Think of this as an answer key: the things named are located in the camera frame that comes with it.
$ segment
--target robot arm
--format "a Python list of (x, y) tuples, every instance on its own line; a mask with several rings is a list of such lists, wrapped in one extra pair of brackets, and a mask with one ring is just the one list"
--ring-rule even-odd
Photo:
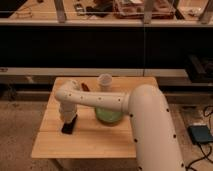
[(143, 171), (184, 171), (173, 121), (163, 93), (141, 85), (131, 93), (83, 92), (70, 80), (55, 94), (65, 122), (76, 115), (76, 104), (122, 111), (130, 116), (138, 169)]

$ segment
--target metal frame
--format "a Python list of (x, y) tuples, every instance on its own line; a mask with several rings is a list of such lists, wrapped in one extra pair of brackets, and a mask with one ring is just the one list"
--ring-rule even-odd
[(57, 17), (59, 23), (65, 23), (67, 20), (66, 13), (64, 11), (64, 4), (62, 0), (54, 0), (55, 8), (57, 11)]
[(208, 24), (211, 21), (213, 15), (213, 0), (208, 0), (208, 3), (201, 14), (199, 21), (202, 24)]

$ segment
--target black cable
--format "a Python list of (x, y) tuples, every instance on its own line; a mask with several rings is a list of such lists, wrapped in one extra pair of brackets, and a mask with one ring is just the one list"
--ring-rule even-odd
[(203, 116), (204, 117), (209, 117), (209, 129), (210, 129), (210, 131), (211, 131), (211, 128), (212, 128), (212, 126), (211, 126), (211, 117), (212, 117), (212, 115), (213, 115), (213, 106), (209, 105), (209, 106), (204, 107)]
[(196, 169), (194, 169), (194, 168), (192, 167), (192, 165), (193, 165), (194, 163), (196, 163), (196, 162), (198, 162), (198, 161), (201, 161), (201, 160), (204, 160), (204, 159), (210, 160), (210, 159), (209, 159), (209, 156), (210, 156), (211, 153), (212, 153), (212, 147), (209, 145), (209, 152), (208, 152), (207, 154), (204, 153), (204, 151), (203, 151), (203, 149), (202, 149), (202, 147), (201, 147), (200, 144), (198, 144), (198, 147), (201, 149), (201, 152), (203, 153), (204, 156), (203, 156), (203, 157), (200, 157), (200, 158), (198, 158), (198, 159), (195, 159), (195, 160), (193, 160), (191, 163), (189, 163), (188, 166), (186, 166), (186, 171), (188, 171), (188, 170), (197, 171)]
[(209, 149), (210, 149), (210, 154), (209, 155), (206, 155), (205, 154), (205, 152), (203, 151), (203, 149), (202, 149), (202, 146), (200, 145), (199, 146), (199, 148), (200, 148), (200, 150), (201, 150), (201, 152), (203, 153), (203, 155), (206, 157), (206, 159), (210, 162), (210, 163), (212, 163), (213, 164), (213, 160), (211, 160), (210, 158), (209, 158), (209, 156), (211, 155), (211, 153), (212, 153), (212, 146), (211, 145), (209, 145)]

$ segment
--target wooden table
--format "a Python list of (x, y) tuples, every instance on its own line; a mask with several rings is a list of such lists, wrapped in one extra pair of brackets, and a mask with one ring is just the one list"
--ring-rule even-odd
[[(32, 150), (32, 158), (135, 158), (129, 117), (113, 126), (104, 125), (95, 117), (94, 108), (78, 105), (78, 119), (72, 135), (62, 134), (59, 102), (55, 91), (68, 77), (57, 78)], [(91, 91), (99, 91), (97, 77), (75, 77)], [(113, 77), (111, 91), (127, 92), (140, 84), (157, 86), (153, 77)]]

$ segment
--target white cup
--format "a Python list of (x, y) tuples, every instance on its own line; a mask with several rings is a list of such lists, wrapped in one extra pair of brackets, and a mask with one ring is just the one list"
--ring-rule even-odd
[(98, 77), (98, 84), (101, 91), (110, 91), (112, 76), (110, 74), (101, 74)]

